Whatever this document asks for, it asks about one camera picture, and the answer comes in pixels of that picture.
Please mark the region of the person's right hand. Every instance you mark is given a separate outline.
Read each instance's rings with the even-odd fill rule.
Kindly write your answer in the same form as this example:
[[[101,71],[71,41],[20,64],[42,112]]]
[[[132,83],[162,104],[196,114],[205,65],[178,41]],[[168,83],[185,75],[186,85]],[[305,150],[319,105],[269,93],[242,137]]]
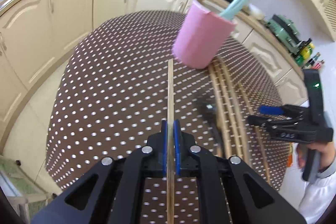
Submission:
[[[306,164],[303,148],[317,150],[320,153],[319,170],[328,168],[335,159],[335,145],[334,142],[314,142],[310,144],[299,144],[296,148],[297,161],[299,168],[303,168]]]

